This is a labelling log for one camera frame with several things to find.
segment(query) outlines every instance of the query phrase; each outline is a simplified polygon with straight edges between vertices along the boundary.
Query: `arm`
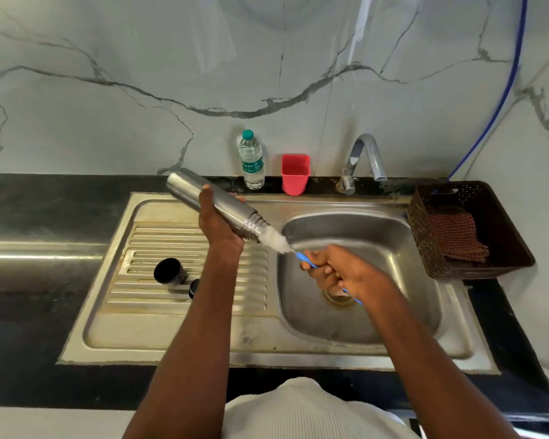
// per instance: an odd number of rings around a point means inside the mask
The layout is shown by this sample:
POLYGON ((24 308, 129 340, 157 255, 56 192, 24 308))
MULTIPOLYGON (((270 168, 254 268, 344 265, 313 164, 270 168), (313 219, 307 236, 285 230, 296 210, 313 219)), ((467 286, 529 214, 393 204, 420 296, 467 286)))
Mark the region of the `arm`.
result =
POLYGON ((199 227, 210 242, 201 281, 124 439, 221 435, 232 302, 244 241, 216 212, 209 188, 202 191, 199 200, 199 227))
POLYGON ((345 287, 362 302, 428 437, 519 438, 441 349, 387 274, 337 245, 306 254, 322 265, 312 269, 301 264, 319 288, 341 295, 345 287))

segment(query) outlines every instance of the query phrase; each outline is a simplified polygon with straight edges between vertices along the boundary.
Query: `white shirt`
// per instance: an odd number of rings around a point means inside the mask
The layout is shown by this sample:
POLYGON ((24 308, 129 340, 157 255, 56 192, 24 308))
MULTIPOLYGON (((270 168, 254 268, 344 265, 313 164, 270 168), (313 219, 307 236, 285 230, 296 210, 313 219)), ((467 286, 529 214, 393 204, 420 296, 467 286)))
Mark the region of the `white shirt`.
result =
POLYGON ((226 404, 227 439, 418 439, 394 414, 364 402, 345 402, 313 379, 289 379, 276 390, 226 404))

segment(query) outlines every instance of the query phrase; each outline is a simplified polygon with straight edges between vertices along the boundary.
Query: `red plastic cup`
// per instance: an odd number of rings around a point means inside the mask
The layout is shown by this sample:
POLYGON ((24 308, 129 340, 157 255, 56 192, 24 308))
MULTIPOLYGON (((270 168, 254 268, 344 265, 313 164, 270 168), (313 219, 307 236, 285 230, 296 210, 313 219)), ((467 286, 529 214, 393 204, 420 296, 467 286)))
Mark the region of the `red plastic cup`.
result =
POLYGON ((311 175, 309 155, 283 154, 283 191, 289 195, 299 195, 305 191, 307 179, 311 175))

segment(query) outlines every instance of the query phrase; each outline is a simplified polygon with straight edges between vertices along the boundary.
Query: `sink drain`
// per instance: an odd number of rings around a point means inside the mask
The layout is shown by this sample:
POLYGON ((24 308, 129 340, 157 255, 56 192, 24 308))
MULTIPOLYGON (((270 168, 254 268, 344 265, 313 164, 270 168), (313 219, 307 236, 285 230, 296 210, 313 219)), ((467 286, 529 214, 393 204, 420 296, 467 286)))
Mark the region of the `sink drain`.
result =
POLYGON ((321 292, 323 293, 325 299, 336 307, 347 307, 356 302, 349 295, 329 295, 324 290, 322 290, 321 292))

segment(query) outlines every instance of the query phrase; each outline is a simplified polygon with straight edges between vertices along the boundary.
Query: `black countertop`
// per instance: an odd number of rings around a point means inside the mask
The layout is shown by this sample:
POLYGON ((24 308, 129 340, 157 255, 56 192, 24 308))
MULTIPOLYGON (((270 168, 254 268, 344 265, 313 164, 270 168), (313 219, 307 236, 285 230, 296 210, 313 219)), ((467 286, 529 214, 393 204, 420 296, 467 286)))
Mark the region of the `black countertop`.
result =
MULTIPOLYGON (((213 177, 250 193, 241 178, 213 177)), ((306 194, 337 194, 335 180, 310 178, 306 194)), ((357 183, 362 195, 410 195, 418 183, 357 183)), ((0 406, 134 410, 153 366, 56 365, 132 191, 164 192, 159 176, 0 174, 0 406)), ((263 193, 282 193, 267 177, 263 193)), ((469 297, 500 375, 469 378, 510 419, 549 421, 549 381, 497 280, 468 282, 469 297)), ((228 400, 314 378, 344 399, 413 416, 394 372, 231 368, 228 400)))

